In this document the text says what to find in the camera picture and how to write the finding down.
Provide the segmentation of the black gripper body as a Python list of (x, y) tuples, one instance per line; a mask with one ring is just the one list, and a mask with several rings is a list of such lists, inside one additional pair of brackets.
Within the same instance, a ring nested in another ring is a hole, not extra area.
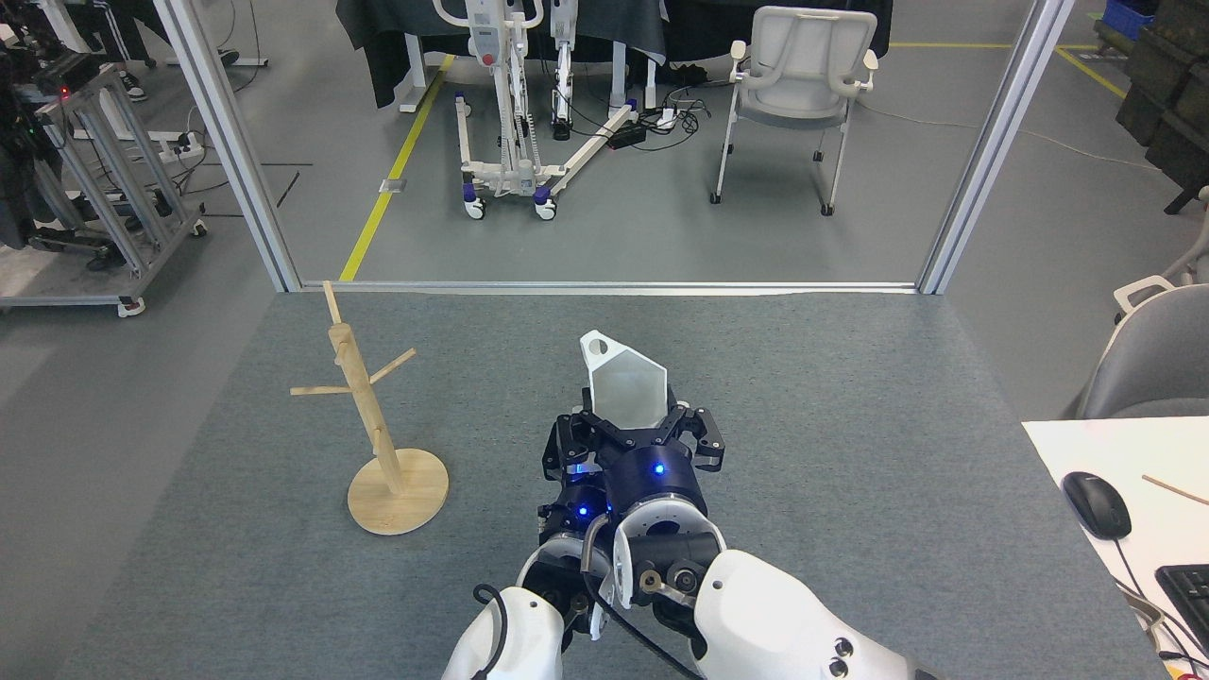
[(642, 501), (673, 494), (708, 513), (701, 495), (690, 448), (684, 444), (647, 445), (612, 456), (602, 463), (609, 514), (626, 515)]
[(540, 506), (540, 538), (585, 534), (590, 523), (609, 509), (602, 477), (566, 477), (557, 499)]

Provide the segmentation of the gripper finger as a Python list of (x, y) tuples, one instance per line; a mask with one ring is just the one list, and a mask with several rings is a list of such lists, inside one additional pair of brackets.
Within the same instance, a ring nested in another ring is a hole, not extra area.
[(540, 456), (548, 482), (569, 482), (571, 477), (604, 472), (597, 461), (601, 417), (557, 417)]
[(661, 445), (692, 459), (698, 469), (722, 469), (725, 442), (708, 408), (676, 403), (661, 422)]
[(653, 430), (621, 430), (604, 417), (598, 417), (591, 410), (579, 410), (567, 415), (567, 431), (571, 453), (600, 451), (601, 446), (627, 451), (638, 443), (650, 438)]

